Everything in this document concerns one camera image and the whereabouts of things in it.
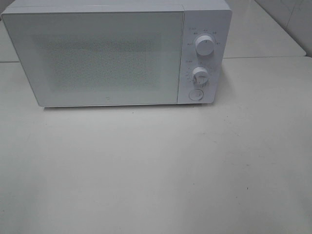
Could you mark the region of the round white door button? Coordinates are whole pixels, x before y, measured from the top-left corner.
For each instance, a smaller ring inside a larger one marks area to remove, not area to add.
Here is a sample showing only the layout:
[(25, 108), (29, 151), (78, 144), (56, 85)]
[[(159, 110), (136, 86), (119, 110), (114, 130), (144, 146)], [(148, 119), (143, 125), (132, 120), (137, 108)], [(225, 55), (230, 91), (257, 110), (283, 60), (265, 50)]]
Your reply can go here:
[(189, 98), (193, 101), (200, 101), (204, 96), (204, 93), (200, 89), (194, 89), (189, 93)]

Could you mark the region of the white timer knob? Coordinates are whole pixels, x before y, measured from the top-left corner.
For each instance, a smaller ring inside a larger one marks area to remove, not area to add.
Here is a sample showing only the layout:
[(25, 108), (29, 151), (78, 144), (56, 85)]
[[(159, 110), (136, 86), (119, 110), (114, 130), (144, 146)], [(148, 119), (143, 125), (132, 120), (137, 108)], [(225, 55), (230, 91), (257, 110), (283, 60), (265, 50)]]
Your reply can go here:
[(204, 67), (196, 67), (191, 72), (191, 79), (195, 85), (203, 85), (208, 82), (208, 70)]

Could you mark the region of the white microwave door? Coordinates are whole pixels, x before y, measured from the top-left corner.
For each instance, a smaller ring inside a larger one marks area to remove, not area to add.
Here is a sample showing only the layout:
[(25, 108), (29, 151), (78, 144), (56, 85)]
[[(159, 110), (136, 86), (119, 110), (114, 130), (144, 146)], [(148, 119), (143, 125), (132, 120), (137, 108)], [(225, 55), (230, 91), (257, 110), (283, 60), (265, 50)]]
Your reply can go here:
[(42, 107), (176, 103), (183, 12), (5, 14)]

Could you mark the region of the upper white power knob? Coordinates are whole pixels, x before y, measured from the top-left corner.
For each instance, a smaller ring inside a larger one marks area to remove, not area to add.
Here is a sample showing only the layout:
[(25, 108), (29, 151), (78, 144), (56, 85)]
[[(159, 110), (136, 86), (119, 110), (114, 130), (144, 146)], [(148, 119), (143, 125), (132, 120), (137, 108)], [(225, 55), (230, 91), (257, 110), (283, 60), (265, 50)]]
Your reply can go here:
[(208, 56), (215, 49), (215, 39), (209, 34), (203, 34), (195, 40), (195, 50), (200, 56)]

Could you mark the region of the white microwave oven body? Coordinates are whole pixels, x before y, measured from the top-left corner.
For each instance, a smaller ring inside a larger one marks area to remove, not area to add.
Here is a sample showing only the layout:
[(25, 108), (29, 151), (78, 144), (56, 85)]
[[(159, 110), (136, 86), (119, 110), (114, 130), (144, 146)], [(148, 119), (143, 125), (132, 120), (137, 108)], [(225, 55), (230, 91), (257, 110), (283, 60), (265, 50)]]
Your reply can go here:
[[(2, 12), (1, 19), (3, 21), (5, 14), (173, 11), (183, 12), (183, 27), (177, 101), (171, 104), (212, 103), (232, 18), (232, 11), (223, 0), (16, 0)], [(208, 56), (200, 56), (195, 50), (195, 40), (203, 34), (215, 39), (214, 51)], [(195, 85), (191, 79), (191, 72), (196, 67), (208, 70), (209, 79), (203, 85)], [(194, 89), (203, 91), (204, 96), (200, 101), (189, 98), (189, 93)]]

